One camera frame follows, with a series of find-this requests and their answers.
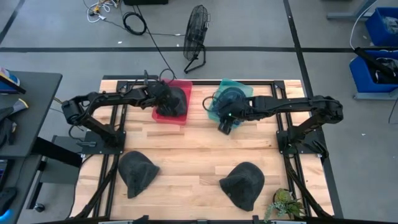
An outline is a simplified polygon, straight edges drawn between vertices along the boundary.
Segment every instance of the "white cable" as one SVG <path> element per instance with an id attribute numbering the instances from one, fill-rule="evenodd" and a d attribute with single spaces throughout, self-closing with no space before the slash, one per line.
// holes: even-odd
<path id="1" fill-rule="evenodd" d="M 104 8 L 104 10 L 105 10 L 106 12 L 110 12 L 110 11 L 111 11 L 111 8 L 110 8 L 109 6 L 114 6 L 114 5 L 116 4 L 114 1 L 112 1 L 112 2 L 113 2 L 114 4 L 108 3 L 108 2 L 104 2 L 104 3 L 102 3 L 102 5 L 101 5 L 100 8 Z M 95 7 L 97 4 L 98 4 L 98 2 L 95 3 L 95 4 L 93 4 L 93 5 L 91 5 L 91 6 L 87 9 L 87 21 L 90 22 L 90 23 L 98 22 L 99 20 L 101 20 L 100 17 L 99 17 L 98 19 L 96 19 L 96 20 L 93 20 L 93 21 L 90 20 L 90 11 L 94 11 L 94 10 L 92 10 L 91 8 L 92 8 L 92 7 Z"/>
<path id="2" fill-rule="evenodd" d="M 361 15 L 359 15 L 359 17 L 356 19 L 356 21 L 355 21 L 355 23 L 354 23 L 354 26 L 353 26 L 353 30 L 351 31 L 351 37 L 349 38 L 349 45 L 351 46 L 351 48 L 353 49 L 353 50 L 355 50 L 355 48 L 353 47 L 353 43 L 352 43 L 352 41 L 353 41 L 353 34 L 354 34 L 354 29 L 355 29 L 355 26 L 356 26 L 356 24 L 358 23 L 358 21 L 360 20 L 360 18 L 376 3 L 376 2 L 378 2 L 378 0 L 376 0 L 373 4 L 371 4 L 367 9 L 365 9 L 363 12 L 362 12 L 362 14 Z"/>

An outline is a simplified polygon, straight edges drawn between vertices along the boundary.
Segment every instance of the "black table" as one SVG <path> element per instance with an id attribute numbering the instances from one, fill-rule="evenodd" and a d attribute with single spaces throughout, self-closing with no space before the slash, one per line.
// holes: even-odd
<path id="1" fill-rule="evenodd" d="M 61 82 L 59 73 L 11 72 L 21 81 L 25 95 L 0 95 L 2 107 L 12 106 L 18 98 L 29 108 L 10 117 L 18 125 L 15 143 L 0 149 L 1 159 L 14 161 L 4 187 L 17 187 L 17 197 L 7 223 L 16 223 L 38 170 L 43 169 L 43 156 L 73 167 L 80 167 L 81 157 L 71 151 L 39 138 L 39 131 Z"/>

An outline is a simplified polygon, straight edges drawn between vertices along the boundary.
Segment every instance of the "blue bin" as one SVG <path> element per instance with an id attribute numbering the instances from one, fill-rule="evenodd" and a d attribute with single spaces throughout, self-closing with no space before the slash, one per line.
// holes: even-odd
<path id="1" fill-rule="evenodd" d="M 398 35 L 391 34 L 383 23 L 383 17 L 398 18 L 398 8 L 378 7 L 366 21 L 366 28 L 376 46 L 398 46 Z"/>
<path id="2" fill-rule="evenodd" d="M 398 60 L 398 52 L 387 52 L 383 50 L 367 50 L 369 55 L 376 58 L 385 57 Z M 389 93 L 398 88 L 398 84 L 374 83 L 366 62 L 361 57 L 356 57 L 349 65 L 355 81 L 358 93 Z"/>

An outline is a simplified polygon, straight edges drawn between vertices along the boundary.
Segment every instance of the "fan stand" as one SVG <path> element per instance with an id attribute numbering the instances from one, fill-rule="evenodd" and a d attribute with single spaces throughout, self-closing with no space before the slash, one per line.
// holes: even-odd
<path id="1" fill-rule="evenodd" d="M 192 70 L 195 70 L 197 68 L 200 68 L 206 64 L 206 47 L 202 44 L 201 48 L 203 49 L 203 63 L 201 65 L 198 65 L 194 68 L 188 69 L 188 67 L 192 64 L 193 61 L 198 60 L 198 57 L 193 58 L 190 63 L 185 67 L 184 72 L 185 74 L 188 74 L 188 72 L 191 72 Z"/>

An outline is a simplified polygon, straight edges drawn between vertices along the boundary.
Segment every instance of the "chair wheel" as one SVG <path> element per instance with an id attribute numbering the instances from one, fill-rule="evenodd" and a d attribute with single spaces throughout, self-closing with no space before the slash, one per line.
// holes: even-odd
<path id="1" fill-rule="evenodd" d="M 45 210 L 45 206 L 41 203 L 36 203 L 33 209 L 36 210 L 36 212 L 43 212 Z"/>

